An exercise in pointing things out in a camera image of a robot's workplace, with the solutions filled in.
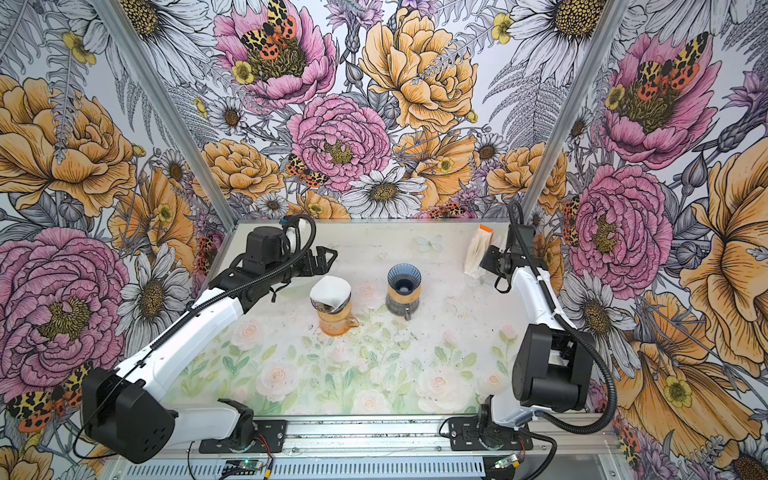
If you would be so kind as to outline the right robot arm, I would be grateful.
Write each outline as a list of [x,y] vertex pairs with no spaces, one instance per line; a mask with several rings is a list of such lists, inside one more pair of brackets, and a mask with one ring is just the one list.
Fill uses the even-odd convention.
[[568,330],[571,322],[556,300],[545,263],[533,256],[532,231],[512,224],[506,247],[488,248],[481,267],[504,280],[528,322],[519,345],[511,387],[482,403],[480,440],[499,449],[539,414],[585,406],[593,358]]

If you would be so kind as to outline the blue glass dripper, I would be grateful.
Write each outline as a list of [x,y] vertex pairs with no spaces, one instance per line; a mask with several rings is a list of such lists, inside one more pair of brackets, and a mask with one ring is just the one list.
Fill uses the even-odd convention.
[[409,263],[394,265],[387,274],[388,286],[399,295],[414,293],[422,282],[421,272]]

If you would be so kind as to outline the white coffee filter stack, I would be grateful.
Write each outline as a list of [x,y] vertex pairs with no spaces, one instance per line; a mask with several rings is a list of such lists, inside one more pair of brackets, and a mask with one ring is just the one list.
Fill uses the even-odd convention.
[[464,260],[464,274],[478,279],[482,276],[481,261],[493,242],[494,231],[485,225],[479,225],[467,247]]

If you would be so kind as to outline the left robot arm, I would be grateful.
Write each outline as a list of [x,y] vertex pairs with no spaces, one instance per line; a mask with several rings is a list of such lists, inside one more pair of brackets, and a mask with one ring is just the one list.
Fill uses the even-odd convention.
[[256,440],[254,413],[222,398],[212,404],[170,405],[164,399],[185,368],[220,332],[261,298],[295,277],[327,274],[338,253],[305,247],[260,272],[239,255],[209,284],[191,311],[111,370],[95,368],[82,384],[80,435],[140,464],[167,446],[213,441],[235,451]]

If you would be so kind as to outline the single white coffee filter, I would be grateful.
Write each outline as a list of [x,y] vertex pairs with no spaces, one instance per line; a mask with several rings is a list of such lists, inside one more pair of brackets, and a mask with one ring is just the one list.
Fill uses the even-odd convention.
[[318,312],[338,313],[351,298],[351,285],[344,279],[326,275],[310,290],[311,305]]

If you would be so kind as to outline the clear grey glass pitcher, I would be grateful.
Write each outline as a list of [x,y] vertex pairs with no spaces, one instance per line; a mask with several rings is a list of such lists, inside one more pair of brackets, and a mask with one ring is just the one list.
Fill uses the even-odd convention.
[[390,313],[397,317],[402,317],[406,321],[410,321],[412,319],[413,314],[418,309],[420,305],[419,300],[415,300],[411,303],[400,303],[392,299],[391,297],[387,297],[385,301],[385,305]]

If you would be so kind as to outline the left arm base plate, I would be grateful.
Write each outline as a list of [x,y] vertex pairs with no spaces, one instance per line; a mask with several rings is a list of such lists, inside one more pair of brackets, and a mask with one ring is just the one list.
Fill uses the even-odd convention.
[[286,440],[287,426],[286,420],[257,419],[253,421],[252,434],[245,436],[246,443],[239,443],[237,438],[206,439],[200,441],[198,452],[201,454],[281,453]]

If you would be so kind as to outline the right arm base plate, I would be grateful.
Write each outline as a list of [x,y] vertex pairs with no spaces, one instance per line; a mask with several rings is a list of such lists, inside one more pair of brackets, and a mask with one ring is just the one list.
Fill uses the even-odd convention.
[[439,433],[448,439],[452,451],[528,451],[533,448],[533,439],[527,430],[493,423],[481,426],[478,416],[450,417]]

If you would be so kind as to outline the orange glass pitcher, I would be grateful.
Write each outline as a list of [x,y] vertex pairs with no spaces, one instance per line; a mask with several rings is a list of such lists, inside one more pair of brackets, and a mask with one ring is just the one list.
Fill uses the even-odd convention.
[[332,337],[344,335],[359,326],[359,321],[349,309],[334,314],[319,312],[318,317],[320,330]]

